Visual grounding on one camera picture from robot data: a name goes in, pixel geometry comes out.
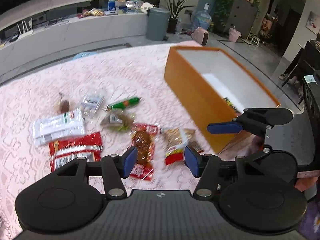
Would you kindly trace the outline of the braised meat red packet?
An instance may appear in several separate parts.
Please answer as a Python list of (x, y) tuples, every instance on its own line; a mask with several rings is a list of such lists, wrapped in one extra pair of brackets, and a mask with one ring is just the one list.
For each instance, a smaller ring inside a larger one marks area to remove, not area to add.
[(137, 160), (130, 173), (132, 178), (151, 181), (153, 177), (153, 156), (155, 138), (160, 127), (152, 124), (134, 123), (131, 130), (131, 145), (137, 149)]

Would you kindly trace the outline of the yellow red peanut snack bag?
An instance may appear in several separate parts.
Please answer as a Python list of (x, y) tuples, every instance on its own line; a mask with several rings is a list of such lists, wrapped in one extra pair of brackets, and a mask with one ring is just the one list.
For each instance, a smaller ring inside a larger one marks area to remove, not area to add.
[(161, 130), (166, 142), (165, 165), (173, 164), (184, 160), (184, 149), (191, 146), (198, 153), (204, 152), (204, 149), (197, 142), (195, 130), (190, 128), (163, 128)]

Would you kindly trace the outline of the white blue snack packet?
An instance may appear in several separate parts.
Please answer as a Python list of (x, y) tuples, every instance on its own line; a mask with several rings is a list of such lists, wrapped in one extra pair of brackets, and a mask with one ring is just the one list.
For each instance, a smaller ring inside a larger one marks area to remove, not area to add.
[(82, 112), (78, 108), (56, 116), (37, 119), (33, 122), (32, 128), (35, 147), (57, 139), (86, 134)]

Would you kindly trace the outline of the green sausage stick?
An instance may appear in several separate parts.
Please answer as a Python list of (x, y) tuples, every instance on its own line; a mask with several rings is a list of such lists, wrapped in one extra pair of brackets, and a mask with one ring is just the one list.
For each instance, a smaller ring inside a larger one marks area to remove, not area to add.
[(111, 111), (114, 109), (121, 109), (121, 110), (128, 109), (128, 108), (137, 106), (140, 103), (140, 101), (141, 101), (140, 97), (132, 96), (132, 97), (125, 98), (120, 101), (109, 104), (106, 107), (106, 110)]

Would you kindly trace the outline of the orange cardboard box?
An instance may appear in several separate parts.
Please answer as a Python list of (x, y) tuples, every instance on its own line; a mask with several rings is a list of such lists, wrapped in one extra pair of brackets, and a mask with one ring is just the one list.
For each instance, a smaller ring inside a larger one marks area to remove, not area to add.
[(208, 124), (231, 121), (246, 108), (280, 106), (254, 74), (220, 48), (171, 47), (164, 79), (215, 153), (249, 134), (210, 134)]

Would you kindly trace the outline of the clear bag green nuts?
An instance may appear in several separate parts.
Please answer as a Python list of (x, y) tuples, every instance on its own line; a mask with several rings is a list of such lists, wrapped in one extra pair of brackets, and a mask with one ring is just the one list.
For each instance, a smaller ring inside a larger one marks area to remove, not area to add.
[(113, 131), (124, 132), (131, 129), (135, 115), (124, 111), (112, 111), (101, 120), (100, 126)]

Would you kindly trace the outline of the red silver snack bag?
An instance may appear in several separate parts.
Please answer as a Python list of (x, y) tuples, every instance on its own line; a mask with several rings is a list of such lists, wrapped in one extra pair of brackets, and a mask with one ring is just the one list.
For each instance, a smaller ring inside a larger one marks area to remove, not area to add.
[(49, 150), (50, 169), (53, 172), (78, 157), (84, 157), (88, 162), (100, 161), (103, 142), (100, 132), (95, 132), (82, 137), (50, 142)]

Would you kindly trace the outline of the small wrapped brown pastry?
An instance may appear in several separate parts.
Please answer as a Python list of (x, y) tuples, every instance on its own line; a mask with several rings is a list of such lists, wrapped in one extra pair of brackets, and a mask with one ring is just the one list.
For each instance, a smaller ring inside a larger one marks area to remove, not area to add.
[(63, 92), (59, 92), (59, 98), (56, 103), (56, 113), (57, 114), (63, 114), (70, 112), (74, 109), (74, 102), (69, 94), (65, 94)]

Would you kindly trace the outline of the pink bucket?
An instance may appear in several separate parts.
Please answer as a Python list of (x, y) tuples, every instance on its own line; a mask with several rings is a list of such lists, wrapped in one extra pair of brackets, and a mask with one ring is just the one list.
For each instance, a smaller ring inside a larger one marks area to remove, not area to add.
[(235, 43), (241, 36), (242, 34), (235, 28), (235, 27), (231, 27), (229, 28), (229, 41)]

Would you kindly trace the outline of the pink small heater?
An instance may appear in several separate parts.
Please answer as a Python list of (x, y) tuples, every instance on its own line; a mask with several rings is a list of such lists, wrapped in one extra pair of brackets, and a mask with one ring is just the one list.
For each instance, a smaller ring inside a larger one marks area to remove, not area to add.
[(191, 37), (200, 45), (205, 46), (208, 42), (209, 33), (206, 29), (198, 27), (192, 32)]

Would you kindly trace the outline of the potted green plant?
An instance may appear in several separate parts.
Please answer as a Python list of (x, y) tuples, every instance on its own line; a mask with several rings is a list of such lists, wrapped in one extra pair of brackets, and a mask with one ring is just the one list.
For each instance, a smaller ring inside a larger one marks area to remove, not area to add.
[(164, 0), (167, 9), (169, 10), (169, 22), (167, 33), (176, 33), (178, 23), (178, 15), (183, 9), (191, 8), (193, 5), (184, 5), (189, 0)]

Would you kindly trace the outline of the grey trash bin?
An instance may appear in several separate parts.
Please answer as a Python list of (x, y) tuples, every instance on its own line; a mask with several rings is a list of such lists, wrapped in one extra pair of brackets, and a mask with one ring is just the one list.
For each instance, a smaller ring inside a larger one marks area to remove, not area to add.
[(146, 38), (152, 41), (163, 41), (167, 33), (170, 11), (163, 8), (147, 10), (148, 23)]

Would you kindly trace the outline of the long grey tv bench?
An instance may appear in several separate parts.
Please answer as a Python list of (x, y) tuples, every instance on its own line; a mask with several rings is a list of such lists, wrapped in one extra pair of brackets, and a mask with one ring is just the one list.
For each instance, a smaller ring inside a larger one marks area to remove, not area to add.
[(147, 15), (144, 13), (70, 18), (39, 28), (31, 35), (7, 43), (1, 48), (1, 75), (43, 56), (88, 43), (145, 35)]

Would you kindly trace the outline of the white wifi router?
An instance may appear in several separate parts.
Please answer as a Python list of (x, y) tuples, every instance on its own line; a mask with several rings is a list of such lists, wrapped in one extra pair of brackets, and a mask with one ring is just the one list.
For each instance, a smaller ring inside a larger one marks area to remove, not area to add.
[(31, 20), (26, 23), (26, 21), (22, 21), (20, 24), (17, 24), (18, 27), (18, 39), (22, 39), (25, 38), (27, 36), (30, 36), (33, 34), (34, 30), (33, 30), (33, 18), (31, 18)]

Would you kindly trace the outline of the teddy bear gift box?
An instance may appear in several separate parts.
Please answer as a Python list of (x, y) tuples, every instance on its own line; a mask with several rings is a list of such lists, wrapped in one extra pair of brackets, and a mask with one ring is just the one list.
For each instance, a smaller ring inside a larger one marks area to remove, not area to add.
[(138, 0), (108, 0), (108, 11), (132, 10), (136, 7)]

